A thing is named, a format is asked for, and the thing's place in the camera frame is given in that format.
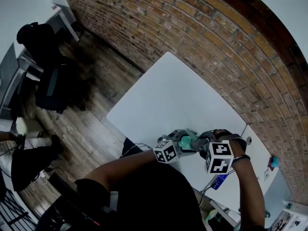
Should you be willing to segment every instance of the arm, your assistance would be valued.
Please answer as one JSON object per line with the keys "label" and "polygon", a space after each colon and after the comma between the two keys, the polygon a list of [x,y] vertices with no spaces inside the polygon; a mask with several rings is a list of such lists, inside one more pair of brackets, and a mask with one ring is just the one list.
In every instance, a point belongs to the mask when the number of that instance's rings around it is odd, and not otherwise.
{"label": "arm", "polygon": [[[234,157],[244,155],[239,143],[230,141]],[[242,159],[232,165],[240,182],[241,230],[253,226],[264,227],[265,206],[264,197],[248,159]]]}
{"label": "arm", "polygon": [[114,183],[141,166],[154,161],[156,156],[153,150],[141,152],[104,164],[89,173],[85,179],[97,181],[110,191]]}
{"label": "arm", "polygon": [[2,132],[0,131],[0,142],[2,141],[16,141],[17,137],[11,132]]}

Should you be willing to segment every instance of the desk leg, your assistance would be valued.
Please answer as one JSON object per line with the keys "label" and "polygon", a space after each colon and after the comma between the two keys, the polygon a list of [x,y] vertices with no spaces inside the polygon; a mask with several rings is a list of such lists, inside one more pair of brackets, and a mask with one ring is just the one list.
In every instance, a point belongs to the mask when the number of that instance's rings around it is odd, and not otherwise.
{"label": "desk leg", "polygon": [[[28,59],[24,58],[23,56],[19,57],[18,60],[19,60],[19,61],[25,61],[27,64],[29,64],[29,65],[31,65],[31,66],[34,65],[33,62],[29,61]],[[24,72],[27,72],[26,76],[27,76],[28,78],[30,78],[30,79],[32,79],[32,80],[35,80],[35,81],[39,81],[39,78],[38,78],[37,76],[35,76],[35,75],[29,73],[26,69],[22,69],[21,67],[19,67],[18,71],[19,71],[19,73],[21,73],[21,74],[24,73]]]}
{"label": "desk leg", "polygon": [[65,26],[67,27],[67,29],[69,30],[69,32],[71,33],[71,35],[73,36],[73,38],[78,42],[79,41],[79,37],[77,36],[76,32],[71,27],[70,23],[68,22],[67,18],[65,17],[65,15],[63,14],[62,11],[60,11],[59,16],[62,19],[62,21],[65,24]]}

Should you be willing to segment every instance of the white box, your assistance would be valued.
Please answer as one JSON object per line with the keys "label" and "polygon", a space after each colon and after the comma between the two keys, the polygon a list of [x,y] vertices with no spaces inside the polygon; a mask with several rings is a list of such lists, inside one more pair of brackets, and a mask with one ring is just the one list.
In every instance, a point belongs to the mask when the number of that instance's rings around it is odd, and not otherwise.
{"label": "white box", "polygon": [[206,157],[206,171],[208,174],[227,175],[232,161],[233,152],[229,141],[222,143],[211,142]]}
{"label": "white box", "polygon": [[170,164],[178,161],[179,157],[171,140],[163,140],[153,148],[156,159],[160,163]]}

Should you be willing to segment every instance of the wristband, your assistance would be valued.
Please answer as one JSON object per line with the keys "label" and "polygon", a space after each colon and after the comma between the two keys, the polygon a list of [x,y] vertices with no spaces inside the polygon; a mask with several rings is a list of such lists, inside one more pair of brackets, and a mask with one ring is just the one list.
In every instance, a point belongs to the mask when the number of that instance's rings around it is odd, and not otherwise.
{"label": "wristband", "polygon": [[250,156],[242,155],[242,156],[235,157],[235,158],[233,158],[232,164],[236,163],[237,161],[239,161],[241,159],[249,159],[250,160]]}

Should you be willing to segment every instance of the white desk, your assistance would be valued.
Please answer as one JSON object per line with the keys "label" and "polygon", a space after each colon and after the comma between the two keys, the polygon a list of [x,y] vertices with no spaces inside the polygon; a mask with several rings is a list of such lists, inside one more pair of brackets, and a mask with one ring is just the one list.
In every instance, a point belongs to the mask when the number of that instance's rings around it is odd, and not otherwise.
{"label": "white desk", "polygon": [[[134,143],[151,147],[175,129],[202,133],[225,128],[242,134],[246,125],[214,89],[169,52],[128,90],[107,119]],[[213,177],[206,174],[199,154],[182,157],[173,166],[199,191]]]}

